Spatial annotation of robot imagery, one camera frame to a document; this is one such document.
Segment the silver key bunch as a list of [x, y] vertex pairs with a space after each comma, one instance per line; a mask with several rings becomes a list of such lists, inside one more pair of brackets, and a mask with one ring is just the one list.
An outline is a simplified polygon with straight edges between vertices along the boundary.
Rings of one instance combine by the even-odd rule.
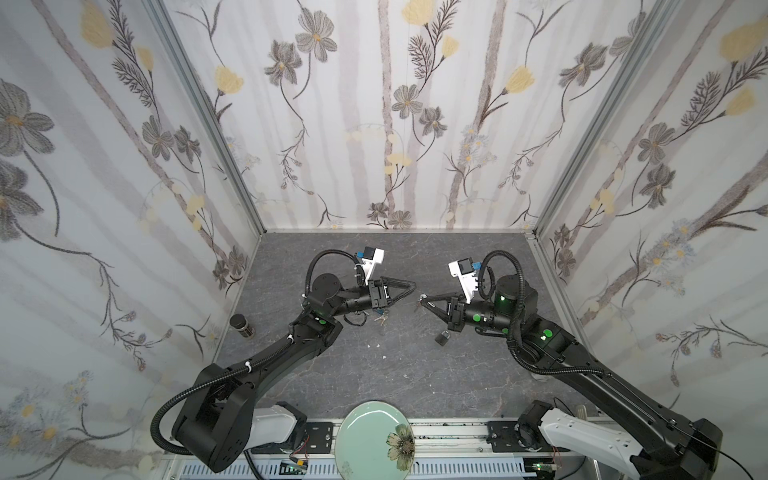
[[375, 319], [381, 326], [383, 326], [389, 318], [389, 312], [384, 311], [378, 318]]

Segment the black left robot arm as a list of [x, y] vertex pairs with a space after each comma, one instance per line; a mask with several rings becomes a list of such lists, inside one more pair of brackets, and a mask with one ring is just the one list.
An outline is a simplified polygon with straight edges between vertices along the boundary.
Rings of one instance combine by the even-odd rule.
[[228, 468], [256, 448], [289, 448], [303, 439], [307, 417], [286, 402], [270, 408], [258, 401], [302, 363], [330, 348], [348, 315], [386, 310], [412, 294], [416, 284], [374, 277], [384, 252], [323, 250], [310, 262], [302, 309], [285, 336], [227, 368], [204, 368], [194, 384], [155, 413], [150, 434], [165, 452], [194, 456], [211, 471]]

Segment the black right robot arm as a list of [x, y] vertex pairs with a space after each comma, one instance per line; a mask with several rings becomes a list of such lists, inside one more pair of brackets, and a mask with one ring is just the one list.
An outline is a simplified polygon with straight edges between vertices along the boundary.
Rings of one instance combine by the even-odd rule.
[[518, 416], [512, 438], [521, 448], [569, 450], [630, 479], [711, 479], [723, 433], [654, 401], [600, 362], [570, 332], [537, 312], [538, 293], [521, 263], [503, 250], [482, 262], [454, 261], [459, 293], [423, 296], [420, 303], [460, 332], [471, 326], [502, 338], [515, 362], [529, 373], [554, 377], [607, 414], [617, 429], [581, 420], [554, 404], [534, 401]]

